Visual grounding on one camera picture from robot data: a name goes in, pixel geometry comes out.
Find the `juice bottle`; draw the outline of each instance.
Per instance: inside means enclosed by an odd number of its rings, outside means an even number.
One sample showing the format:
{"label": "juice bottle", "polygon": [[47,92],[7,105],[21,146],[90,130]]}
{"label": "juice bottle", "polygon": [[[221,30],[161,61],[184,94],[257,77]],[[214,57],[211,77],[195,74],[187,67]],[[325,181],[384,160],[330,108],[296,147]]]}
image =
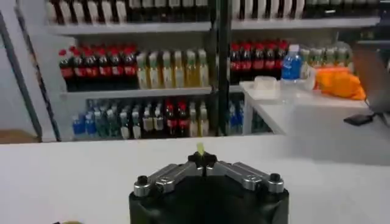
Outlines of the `juice bottle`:
{"label": "juice bottle", "polygon": [[207,55],[206,51],[201,49],[199,50],[199,79],[200,86],[206,87],[210,86],[210,78],[208,76],[208,65],[207,65]]}
{"label": "juice bottle", "polygon": [[165,88],[175,87],[175,77],[171,68],[171,54],[169,51],[165,51],[163,54],[163,79]]}
{"label": "juice bottle", "polygon": [[138,76],[138,86],[140,89],[148,89],[150,87],[149,74],[146,67],[146,53],[141,53],[136,58],[138,64],[137,76]]}
{"label": "juice bottle", "polygon": [[162,80],[160,77],[160,70],[157,64],[157,52],[153,52],[149,56],[150,70],[149,75],[151,77],[151,88],[158,89],[162,86]]}
{"label": "juice bottle", "polygon": [[195,53],[193,51],[187,51],[187,66],[186,66],[186,86],[196,87],[199,86],[199,75],[197,74],[195,67]]}
{"label": "juice bottle", "polygon": [[183,88],[185,85],[185,75],[182,61],[182,53],[175,52],[175,80],[176,88]]}

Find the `red bottle cap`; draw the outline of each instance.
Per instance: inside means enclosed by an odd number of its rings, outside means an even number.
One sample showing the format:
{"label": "red bottle cap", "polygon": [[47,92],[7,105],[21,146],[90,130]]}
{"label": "red bottle cap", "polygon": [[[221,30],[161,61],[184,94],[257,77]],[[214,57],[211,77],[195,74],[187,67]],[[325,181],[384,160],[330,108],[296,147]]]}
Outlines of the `red bottle cap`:
{"label": "red bottle cap", "polygon": [[60,52],[58,53],[59,56],[65,56],[66,55],[66,50],[65,49],[62,49],[60,50]]}

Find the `yellow object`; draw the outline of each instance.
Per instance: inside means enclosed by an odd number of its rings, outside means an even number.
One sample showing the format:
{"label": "yellow object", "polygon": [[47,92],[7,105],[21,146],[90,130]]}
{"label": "yellow object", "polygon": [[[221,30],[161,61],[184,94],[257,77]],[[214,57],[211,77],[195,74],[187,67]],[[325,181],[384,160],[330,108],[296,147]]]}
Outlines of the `yellow object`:
{"label": "yellow object", "polygon": [[364,100],[366,93],[360,80],[347,68],[321,68],[317,70],[316,88],[323,94],[352,99]]}
{"label": "yellow object", "polygon": [[203,156],[203,154],[205,153],[205,147],[204,147],[203,143],[201,143],[201,142],[197,143],[196,148],[197,148],[197,152],[200,154],[200,156]]}

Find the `black object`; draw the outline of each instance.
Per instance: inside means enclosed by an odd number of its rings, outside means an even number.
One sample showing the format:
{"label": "black object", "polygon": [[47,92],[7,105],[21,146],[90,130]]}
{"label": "black object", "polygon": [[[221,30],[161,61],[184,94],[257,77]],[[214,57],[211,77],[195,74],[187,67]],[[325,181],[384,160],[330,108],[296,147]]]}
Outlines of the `black object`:
{"label": "black object", "polygon": [[140,176],[129,195],[131,224],[288,223],[289,192],[277,173],[195,153],[145,181]]}
{"label": "black object", "polygon": [[344,122],[348,123],[350,125],[353,125],[353,126],[361,126],[364,124],[371,123],[373,121],[375,115],[376,114],[373,114],[373,115],[356,114],[356,115],[345,118]]}

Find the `vertical metal post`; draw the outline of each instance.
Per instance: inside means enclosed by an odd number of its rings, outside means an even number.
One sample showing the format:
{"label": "vertical metal post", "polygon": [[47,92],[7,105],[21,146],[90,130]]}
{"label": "vertical metal post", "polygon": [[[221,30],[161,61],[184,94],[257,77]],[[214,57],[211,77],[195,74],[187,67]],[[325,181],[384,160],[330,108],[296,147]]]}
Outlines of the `vertical metal post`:
{"label": "vertical metal post", "polygon": [[231,39],[232,0],[217,1],[218,26],[218,116],[219,135],[226,135],[226,112],[229,102],[228,68]]}

